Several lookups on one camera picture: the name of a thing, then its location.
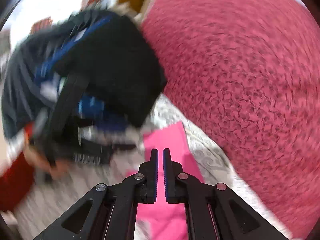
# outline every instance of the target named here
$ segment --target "barcode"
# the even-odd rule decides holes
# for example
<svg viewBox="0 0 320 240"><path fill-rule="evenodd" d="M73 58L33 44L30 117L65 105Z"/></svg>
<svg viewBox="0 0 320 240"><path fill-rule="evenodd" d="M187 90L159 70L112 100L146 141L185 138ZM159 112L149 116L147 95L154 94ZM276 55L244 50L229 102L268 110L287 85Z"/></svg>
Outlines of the barcode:
<svg viewBox="0 0 320 240"><path fill-rule="evenodd" d="M94 164L94 165L101 164L100 157L97 157L97 156L88 156L80 153L75 153L73 157L76 163Z"/></svg>

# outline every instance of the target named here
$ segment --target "red patterned fabric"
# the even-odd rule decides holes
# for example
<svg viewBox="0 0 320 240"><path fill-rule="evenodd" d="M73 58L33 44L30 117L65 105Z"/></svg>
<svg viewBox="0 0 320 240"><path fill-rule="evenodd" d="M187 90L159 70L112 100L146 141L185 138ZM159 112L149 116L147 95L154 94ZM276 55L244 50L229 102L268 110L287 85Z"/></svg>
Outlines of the red patterned fabric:
<svg viewBox="0 0 320 240"><path fill-rule="evenodd" d="M294 0L156 0L165 95L292 231L320 216L320 29Z"/></svg>

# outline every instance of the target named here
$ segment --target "black strap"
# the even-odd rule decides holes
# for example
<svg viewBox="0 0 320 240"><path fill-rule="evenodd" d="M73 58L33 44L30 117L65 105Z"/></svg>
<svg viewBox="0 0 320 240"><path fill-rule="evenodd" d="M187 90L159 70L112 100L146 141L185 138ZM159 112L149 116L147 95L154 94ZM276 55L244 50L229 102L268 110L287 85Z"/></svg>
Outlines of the black strap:
<svg viewBox="0 0 320 240"><path fill-rule="evenodd" d="M67 76L64 87L58 97L52 115L48 122L48 137L52 135L59 136L71 116L72 111L76 108L83 93L86 91L89 80L79 74L70 73Z"/></svg>

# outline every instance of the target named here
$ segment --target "screw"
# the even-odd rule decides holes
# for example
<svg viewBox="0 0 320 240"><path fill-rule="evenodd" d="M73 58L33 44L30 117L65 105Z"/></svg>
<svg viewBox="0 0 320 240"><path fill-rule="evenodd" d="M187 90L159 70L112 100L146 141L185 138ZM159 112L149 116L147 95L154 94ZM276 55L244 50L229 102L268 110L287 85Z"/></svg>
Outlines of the screw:
<svg viewBox="0 0 320 240"><path fill-rule="evenodd" d="M144 175L143 175L142 173L136 173L136 174L134 175L134 178L137 179L137 180L143 179L143 177L144 177Z"/></svg>
<svg viewBox="0 0 320 240"><path fill-rule="evenodd" d="M104 184L99 184L96 186L97 191L104 191L106 189L106 185Z"/></svg>
<svg viewBox="0 0 320 240"><path fill-rule="evenodd" d="M227 185L224 183L218 183L217 184L217 189L218 190L226 190L227 189Z"/></svg>
<svg viewBox="0 0 320 240"><path fill-rule="evenodd" d="M188 174L186 174L186 173L180 173L180 174L178 175L178 178L179 178L179 179L187 179L187 178L188 178Z"/></svg>

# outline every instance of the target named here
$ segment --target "pink cloth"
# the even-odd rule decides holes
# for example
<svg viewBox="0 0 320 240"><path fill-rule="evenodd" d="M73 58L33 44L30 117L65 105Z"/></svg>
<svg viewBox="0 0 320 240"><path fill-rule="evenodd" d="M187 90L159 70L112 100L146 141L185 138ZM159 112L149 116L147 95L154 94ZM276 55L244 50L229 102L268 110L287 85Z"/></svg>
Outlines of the pink cloth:
<svg viewBox="0 0 320 240"><path fill-rule="evenodd" d="M171 159L181 163L184 172L203 182L197 163L189 151L182 122L145 135L143 143L147 161L150 160L152 148L159 151L158 192L155 204L138 205L137 221L145 220L150 223L152 240L187 240L184 204L168 204L165 200L162 153L165 148L169 148Z"/></svg>
<svg viewBox="0 0 320 240"><path fill-rule="evenodd" d="M164 94L292 231L320 216L320 28L295 0L156 0Z"/></svg>

